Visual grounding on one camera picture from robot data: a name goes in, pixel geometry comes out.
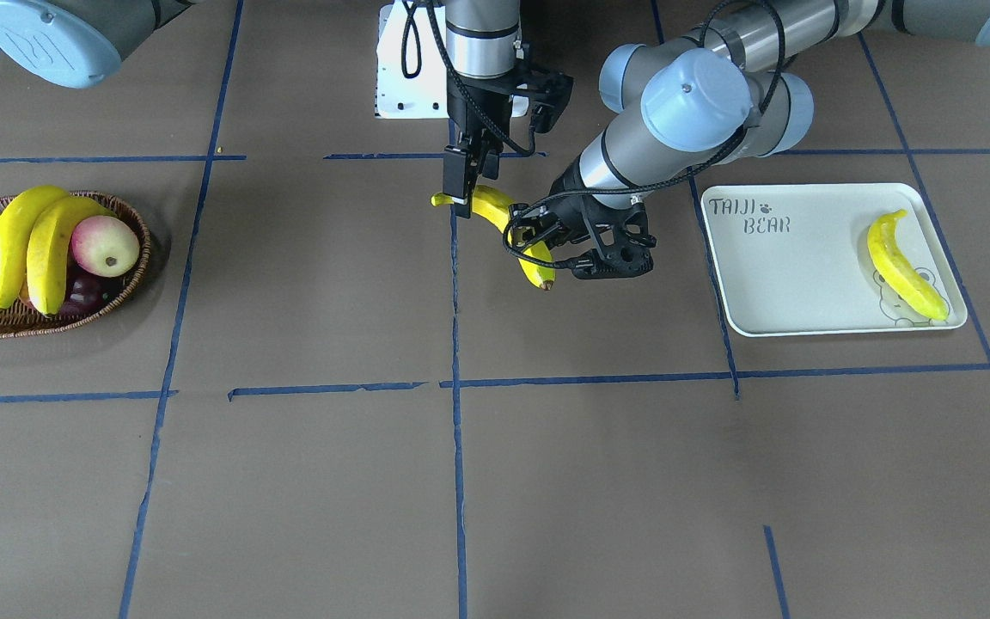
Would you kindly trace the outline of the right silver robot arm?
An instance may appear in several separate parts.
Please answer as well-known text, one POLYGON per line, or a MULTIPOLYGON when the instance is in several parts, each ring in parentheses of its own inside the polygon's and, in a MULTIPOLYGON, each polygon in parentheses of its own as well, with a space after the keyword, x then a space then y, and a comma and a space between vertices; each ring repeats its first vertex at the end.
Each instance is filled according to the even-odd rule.
MULTIPOLYGON (((0 1, 0 48, 55 85, 86 89, 118 74, 177 17, 200 1, 0 1)), ((468 217, 482 177, 498 175, 510 145, 515 87, 525 83, 518 1, 392 1, 377 22, 373 1, 270 1, 279 17, 265 52, 282 70, 320 72, 327 91, 351 70, 378 70, 374 106, 383 118, 427 118, 455 125, 443 157, 443 191, 468 217)))

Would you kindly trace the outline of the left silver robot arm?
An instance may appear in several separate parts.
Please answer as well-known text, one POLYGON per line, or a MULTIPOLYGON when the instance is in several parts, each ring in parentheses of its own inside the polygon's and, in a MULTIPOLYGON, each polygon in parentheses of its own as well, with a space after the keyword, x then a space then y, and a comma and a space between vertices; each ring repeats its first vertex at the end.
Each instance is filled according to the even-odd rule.
POLYGON ((787 60, 867 28, 990 46, 990 1, 723 1, 681 38, 617 48, 600 75, 615 118, 545 199, 511 208, 505 249, 580 279, 649 272, 645 197, 792 148, 814 105, 787 60))

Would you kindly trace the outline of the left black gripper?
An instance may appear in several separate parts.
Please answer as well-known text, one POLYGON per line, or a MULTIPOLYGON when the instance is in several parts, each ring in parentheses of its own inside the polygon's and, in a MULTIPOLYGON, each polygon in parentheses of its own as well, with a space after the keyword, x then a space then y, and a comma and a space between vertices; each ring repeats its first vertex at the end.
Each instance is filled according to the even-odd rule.
MULTIPOLYGON (((510 205, 508 250, 525 252, 535 244, 549 249, 567 243, 585 242, 590 232, 618 229, 618 243, 647 246, 647 216, 633 204, 631 193, 585 193, 579 168, 568 168, 551 185, 547 206, 530 209, 528 204, 510 205)), ((553 269, 613 269, 600 247, 577 257, 553 260, 553 269)))

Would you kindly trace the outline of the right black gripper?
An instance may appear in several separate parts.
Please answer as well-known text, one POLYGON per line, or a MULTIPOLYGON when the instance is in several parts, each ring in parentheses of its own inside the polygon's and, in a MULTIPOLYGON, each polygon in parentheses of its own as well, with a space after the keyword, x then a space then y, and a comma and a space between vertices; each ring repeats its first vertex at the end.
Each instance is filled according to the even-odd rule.
POLYGON ((443 193, 455 217, 472 217, 478 173, 483 179, 499 179, 512 114, 511 87, 505 78, 447 77, 448 110, 457 134, 443 152, 443 193))

